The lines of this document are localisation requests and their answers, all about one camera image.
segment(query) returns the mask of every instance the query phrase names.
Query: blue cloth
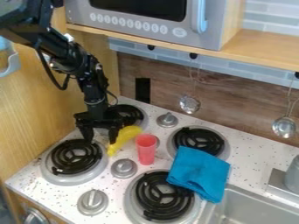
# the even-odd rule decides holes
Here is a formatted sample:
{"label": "blue cloth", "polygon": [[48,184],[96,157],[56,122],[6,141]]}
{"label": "blue cloth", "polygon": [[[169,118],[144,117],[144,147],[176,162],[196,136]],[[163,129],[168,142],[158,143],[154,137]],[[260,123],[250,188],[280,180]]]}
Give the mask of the blue cloth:
{"label": "blue cloth", "polygon": [[167,182],[198,193],[202,199],[219,203],[224,195],[230,165],[201,150],[180,146]]}

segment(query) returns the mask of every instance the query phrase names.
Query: microwave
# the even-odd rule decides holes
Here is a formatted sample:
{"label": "microwave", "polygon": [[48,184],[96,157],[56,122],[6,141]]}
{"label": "microwave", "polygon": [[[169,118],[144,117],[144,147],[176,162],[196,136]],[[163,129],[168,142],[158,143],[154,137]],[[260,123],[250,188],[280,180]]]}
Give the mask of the microwave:
{"label": "microwave", "polygon": [[240,29],[244,0],[65,0],[66,20],[218,51]]}

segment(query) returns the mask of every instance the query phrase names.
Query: pink plastic cup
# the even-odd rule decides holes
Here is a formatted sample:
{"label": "pink plastic cup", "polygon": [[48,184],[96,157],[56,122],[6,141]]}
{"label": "pink plastic cup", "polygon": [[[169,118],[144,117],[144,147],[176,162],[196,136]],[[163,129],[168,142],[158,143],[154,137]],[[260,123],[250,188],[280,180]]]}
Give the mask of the pink plastic cup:
{"label": "pink plastic cup", "polygon": [[156,136],[142,134],[136,138],[136,148],[139,162],[142,165],[152,165],[156,153]]}

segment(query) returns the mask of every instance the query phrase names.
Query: black coil burner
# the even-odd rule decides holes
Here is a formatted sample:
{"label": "black coil burner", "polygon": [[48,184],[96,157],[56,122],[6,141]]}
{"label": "black coil burner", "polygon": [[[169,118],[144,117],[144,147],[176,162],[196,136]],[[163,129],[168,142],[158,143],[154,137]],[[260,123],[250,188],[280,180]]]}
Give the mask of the black coil burner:
{"label": "black coil burner", "polygon": [[84,172],[101,157],[102,153],[98,144],[87,143],[84,139],[68,140],[52,150],[52,172],[54,175]]}
{"label": "black coil burner", "polygon": [[125,104],[108,108],[107,115],[112,119],[121,117],[125,126],[134,125],[144,119],[143,112],[139,108]]}
{"label": "black coil burner", "polygon": [[[145,219],[170,221],[181,217],[191,206],[194,193],[166,182],[168,172],[145,174],[136,184],[136,197]],[[171,192],[164,192],[167,187]]]}
{"label": "black coil burner", "polygon": [[218,156],[225,148],[222,137],[208,129],[182,128],[172,140],[176,149],[179,146],[186,146],[213,156]]}

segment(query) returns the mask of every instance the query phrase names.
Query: sink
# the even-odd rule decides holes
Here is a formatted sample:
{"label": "sink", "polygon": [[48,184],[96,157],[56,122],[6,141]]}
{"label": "sink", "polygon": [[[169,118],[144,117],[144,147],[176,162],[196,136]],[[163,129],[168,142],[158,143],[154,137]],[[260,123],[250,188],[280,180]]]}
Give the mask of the sink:
{"label": "sink", "polygon": [[299,209],[228,185],[219,204],[207,203],[198,224],[298,224]]}

